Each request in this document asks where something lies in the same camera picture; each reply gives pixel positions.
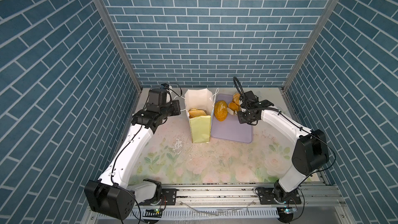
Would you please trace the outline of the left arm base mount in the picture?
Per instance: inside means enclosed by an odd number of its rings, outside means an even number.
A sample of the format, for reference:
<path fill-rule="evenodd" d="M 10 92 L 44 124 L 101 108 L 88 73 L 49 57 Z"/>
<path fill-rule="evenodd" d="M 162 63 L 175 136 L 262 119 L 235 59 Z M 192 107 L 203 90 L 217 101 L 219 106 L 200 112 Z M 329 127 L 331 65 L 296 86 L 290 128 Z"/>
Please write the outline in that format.
<path fill-rule="evenodd" d="M 163 189 L 160 181 L 144 179 L 134 188 L 135 199 L 139 205 L 175 205 L 177 189 Z"/>

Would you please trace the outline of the sugar-topped knotted bread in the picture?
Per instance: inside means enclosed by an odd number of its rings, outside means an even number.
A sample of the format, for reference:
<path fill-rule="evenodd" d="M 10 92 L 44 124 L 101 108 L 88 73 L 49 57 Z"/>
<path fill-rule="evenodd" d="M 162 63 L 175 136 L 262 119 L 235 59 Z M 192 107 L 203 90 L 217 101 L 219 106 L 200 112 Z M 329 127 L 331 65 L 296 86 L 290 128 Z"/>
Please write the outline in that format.
<path fill-rule="evenodd" d="M 238 106 L 240 106 L 240 94 L 239 93 L 235 93 L 234 95 L 233 95 L 233 102 L 236 104 L 236 105 L 238 105 Z"/>

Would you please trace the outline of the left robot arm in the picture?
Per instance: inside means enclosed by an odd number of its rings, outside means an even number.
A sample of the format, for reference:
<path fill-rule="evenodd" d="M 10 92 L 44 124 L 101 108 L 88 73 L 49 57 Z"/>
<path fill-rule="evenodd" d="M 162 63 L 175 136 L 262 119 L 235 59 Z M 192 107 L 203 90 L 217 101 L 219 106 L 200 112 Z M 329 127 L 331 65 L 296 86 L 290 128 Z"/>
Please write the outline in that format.
<path fill-rule="evenodd" d="M 125 220 L 133 207 L 142 202 L 164 204 L 161 182 L 145 179 L 132 189 L 128 185 L 139 156 L 157 128 L 169 117 L 181 114 L 180 103 L 172 98 L 172 93 L 169 84 L 149 90 L 144 107 L 132 116 L 127 136 L 114 159 L 97 180 L 88 181 L 84 188 L 91 211 Z"/>

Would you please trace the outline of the small round orange bun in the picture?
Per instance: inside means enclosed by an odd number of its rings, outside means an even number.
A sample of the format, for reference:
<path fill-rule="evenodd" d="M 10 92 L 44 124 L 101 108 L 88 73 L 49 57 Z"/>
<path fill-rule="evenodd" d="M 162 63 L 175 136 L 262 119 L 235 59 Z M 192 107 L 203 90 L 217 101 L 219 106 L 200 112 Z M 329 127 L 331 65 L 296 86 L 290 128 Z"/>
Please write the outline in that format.
<path fill-rule="evenodd" d="M 228 108 L 229 108 L 230 110 L 232 110 L 233 112 L 238 112 L 238 111 L 240 110 L 240 106 L 237 105 L 235 102 L 230 102 L 230 103 L 228 104 Z"/>

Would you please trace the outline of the large oval brown bread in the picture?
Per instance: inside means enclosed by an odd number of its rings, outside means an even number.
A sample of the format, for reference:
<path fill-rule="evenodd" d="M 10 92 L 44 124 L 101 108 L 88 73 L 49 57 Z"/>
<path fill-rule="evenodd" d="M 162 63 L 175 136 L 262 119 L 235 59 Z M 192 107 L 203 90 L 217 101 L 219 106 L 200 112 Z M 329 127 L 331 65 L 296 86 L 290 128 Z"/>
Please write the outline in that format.
<path fill-rule="evenodd" d="M 228 116 L 228 105 L 226 101 L 219 100 L 214 105 L 214 116 L 215 118 L 222 122 L 225 121 Z"/>

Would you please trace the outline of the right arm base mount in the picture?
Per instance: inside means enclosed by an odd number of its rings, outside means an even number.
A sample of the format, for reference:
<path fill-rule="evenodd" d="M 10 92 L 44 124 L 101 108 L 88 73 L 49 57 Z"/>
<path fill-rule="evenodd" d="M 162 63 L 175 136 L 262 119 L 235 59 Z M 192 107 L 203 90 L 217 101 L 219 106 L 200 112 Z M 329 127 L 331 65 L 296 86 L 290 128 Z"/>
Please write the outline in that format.
<path fill-rule="evenodd" d="M 274 188 L 257 187 L 254 189 L 254 193 L 258 196 L 261 205 L 284 205 L 288 203 L 299 205 L 302 203 L 298 189 L 285 192 L 278 182 L 276 182 Z"/>

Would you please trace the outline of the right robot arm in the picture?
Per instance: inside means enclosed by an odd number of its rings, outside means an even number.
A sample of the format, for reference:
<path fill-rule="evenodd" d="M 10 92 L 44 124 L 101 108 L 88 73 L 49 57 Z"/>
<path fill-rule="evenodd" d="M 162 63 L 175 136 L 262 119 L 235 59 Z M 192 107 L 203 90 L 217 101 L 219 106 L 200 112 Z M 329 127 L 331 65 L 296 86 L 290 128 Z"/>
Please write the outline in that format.
<path fill-rule="evenodd" d="M 329 162 L 329 148 L 325 134 L 321 130 L 311 130 L 286 116 L 268 100 L 259 101 L 252 91 L 239 97 L 241 111 L 237 113 L 241 124 L 257 124 L 260 120 L 270 124 L 283 134 L 293 146 L 292 166 L 274 184 L 274 193 L 282 196 L 289 194 L 319 171 Z"/>

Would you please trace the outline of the triangular pastry bread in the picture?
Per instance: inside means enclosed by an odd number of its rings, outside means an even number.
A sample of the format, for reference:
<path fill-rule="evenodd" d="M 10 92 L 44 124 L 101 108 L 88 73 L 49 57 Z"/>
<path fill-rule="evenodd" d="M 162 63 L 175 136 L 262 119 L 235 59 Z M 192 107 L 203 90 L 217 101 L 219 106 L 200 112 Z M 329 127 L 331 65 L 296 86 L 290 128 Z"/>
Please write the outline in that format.
<path fill-rule="evenodd" d="M 207 113 L 204 110 L 199 110 L 196 108 L 190 109 L 188 111 L 189 113 L 189 118 L 196 118 L 196 117 L 200 117 L 200 116 L 207 116 Z"/>

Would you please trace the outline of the white and green paper bag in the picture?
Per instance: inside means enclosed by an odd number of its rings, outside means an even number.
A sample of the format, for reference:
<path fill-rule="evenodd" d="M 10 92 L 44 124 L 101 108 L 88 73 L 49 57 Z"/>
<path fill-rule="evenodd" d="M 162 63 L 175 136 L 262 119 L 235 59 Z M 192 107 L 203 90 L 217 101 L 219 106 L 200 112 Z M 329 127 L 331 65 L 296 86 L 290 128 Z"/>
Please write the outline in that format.
<path fill-rule="evenodd" d="M 218 92 L 218 88 L 215 92 L 208 89 L 187 90 L 182 97 L 186 116 L 189 120 L 192 143 L 208 143 L 210 141 L 211 121 Z M 192 109 L 203 111 L 205 115 L 194 114 L 195 117 L 190 117 L 189 111 Z"/>

